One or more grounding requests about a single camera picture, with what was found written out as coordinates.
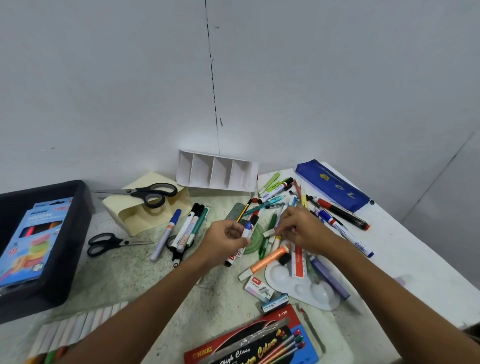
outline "black scissors handle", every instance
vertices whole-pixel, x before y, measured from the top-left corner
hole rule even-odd
[[[171,191],[159,190],[159,188],[168,188]],[[177,187],[171,183],[154,183],[148,187],[137,187],[136,191],[132,191],[130,196],[141,198],[145,202],[145,206],[149,208],[157,208],[165,203],[165,196],[173,197],[178,193]],[[159,199],[155,203],[149,202],[152,199]]]
[[[87,249],[87,254],[88,256],[94,258],[102,255],[104,252],[107,252],[110,249],[119,248],[122,241],[123,239],[117,238],[112,232],[104,232],[102,234],[95,235],[88,241],[88,245],[90,245],[90,247]]]

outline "person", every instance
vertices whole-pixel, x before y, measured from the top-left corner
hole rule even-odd
[[[234,221],[213,222],[189,258],[68,351],[59,363],[140,363],[196,281],[247,246],[249,240],[240,237],[242,231],[243,226]],[[275,232],[329,259],[356,288],[407,363],[480,363],[476,342],[304,207],[289,207]]]

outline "black plastic bin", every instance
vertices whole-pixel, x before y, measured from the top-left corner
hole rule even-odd
[[[72,196],[72,204],[41,276],[5,290],[0,296],[0,324],[48,310],[67,300],[93,213],[90,190],[83,181],[0,194],[0,254],[25,212],[35,203]]]

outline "wall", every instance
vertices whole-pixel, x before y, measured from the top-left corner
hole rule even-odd
[[[173,176],[185,148],[260,172],[325,160],[401,219],[477,122],[479,16],[466,0],[4,0],[0,193]]]
[[[459,151],[403,225],[480,289],[480,132]]]

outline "scissors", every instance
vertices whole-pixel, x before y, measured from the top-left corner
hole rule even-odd
[[[148,187],[130,188],[128,190],[98,190],[92,192],[98,194],[129,194],[132,197],[142,199],[145,202],[145,206],[157,208],[165,203],[165,196],[173,197],[178,193],[178,190],[171,183],[154,183]]]
[[[117,238],[112,232],[104,232],[102,234],[95,235],[88,241],[90,247],[87,250],[88,256],[94,258],[96,256],[102,255],[104,252],[107,252],[110,249],[120,248],[127,245],[144,245],[144,244],[153,244],[152,242],[132,242],[130,240],[123,240]]]

